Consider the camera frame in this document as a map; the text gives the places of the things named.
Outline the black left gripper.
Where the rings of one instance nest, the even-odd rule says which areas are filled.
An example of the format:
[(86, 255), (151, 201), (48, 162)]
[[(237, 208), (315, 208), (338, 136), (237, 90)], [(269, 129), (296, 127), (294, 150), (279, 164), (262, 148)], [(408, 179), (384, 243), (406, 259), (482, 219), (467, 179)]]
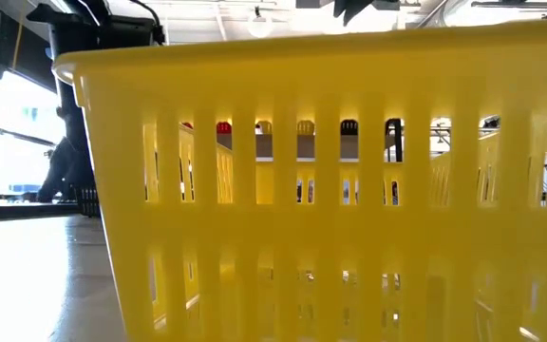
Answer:
[[(60, 99), (57, 115), (63, 120), (66, 130), (63, 143), (69, 144), (75, 152), (88, 157), (85, 117), (83, 110), (76, 104), (74, 89), (71, 85), (58, 81), (57, 93)], [(62, 193), (63, 200), (74, 200), (77, 188), (93, 184), (93, 172), (88, 160), (53, 156), (46, 179), (37, 193), (37, 201), (51, 203), (59, 192)]]

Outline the red plastic basket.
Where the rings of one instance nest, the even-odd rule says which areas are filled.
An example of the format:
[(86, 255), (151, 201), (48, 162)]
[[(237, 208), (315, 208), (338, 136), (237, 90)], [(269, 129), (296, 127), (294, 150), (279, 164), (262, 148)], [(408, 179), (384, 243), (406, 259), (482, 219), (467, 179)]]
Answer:
[[(193, 129), (193, 125), (189, 122), (182, 122), (181, 124), (190, 129)], [(217, 134), (222, 134), (222, 135), (231, 134), (232, 126), (228, 122), (218, 122), (216, 125), (216, 131), (217, 131)]]

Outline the round white ceiling lamp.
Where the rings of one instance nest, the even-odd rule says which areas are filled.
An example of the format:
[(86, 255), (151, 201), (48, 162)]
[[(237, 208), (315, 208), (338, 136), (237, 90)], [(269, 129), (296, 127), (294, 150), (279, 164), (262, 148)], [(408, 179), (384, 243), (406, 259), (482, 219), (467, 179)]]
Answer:
[(247, 30), (255, 38), (266, 38), (274, 30), (274, 21), (271, 16), (255, 6), (247, 21)]

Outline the yellow plastic basket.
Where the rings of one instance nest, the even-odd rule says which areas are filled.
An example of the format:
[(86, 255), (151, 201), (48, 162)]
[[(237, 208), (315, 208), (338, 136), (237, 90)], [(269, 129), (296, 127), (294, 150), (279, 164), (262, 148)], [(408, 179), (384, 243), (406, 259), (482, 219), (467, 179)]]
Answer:
[[(299, 121), (297, 123), (296, 133), (301, 136), (312, 136), (315, 131), (315, 125), (312, 121)], [(272, 135), (273, 124), (269, 121), (259, 121), (255, 124), (255, 133), (257, 135)]]
[(547, 342), (547, 20), (53, 70), (85, 115), (130, 340)]

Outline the black table edge rail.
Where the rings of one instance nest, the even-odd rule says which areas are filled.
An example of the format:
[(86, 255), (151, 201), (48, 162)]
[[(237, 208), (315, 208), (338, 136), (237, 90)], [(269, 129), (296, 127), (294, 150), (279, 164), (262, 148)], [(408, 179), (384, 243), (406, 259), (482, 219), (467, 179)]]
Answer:
[(0, 220), (35, 219), (79, 214), (76, 203), (0, 203)]

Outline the grey overhead rail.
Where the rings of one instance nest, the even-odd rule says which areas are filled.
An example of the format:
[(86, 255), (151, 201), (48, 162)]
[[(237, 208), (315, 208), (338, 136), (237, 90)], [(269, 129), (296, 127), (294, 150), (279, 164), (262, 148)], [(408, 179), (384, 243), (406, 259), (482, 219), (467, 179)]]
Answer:
[(547, 1), (535, 0), (490, 0), (472, 1), (472, 8), (508, 8), (508, 9), (544, 9), (547, 10)]

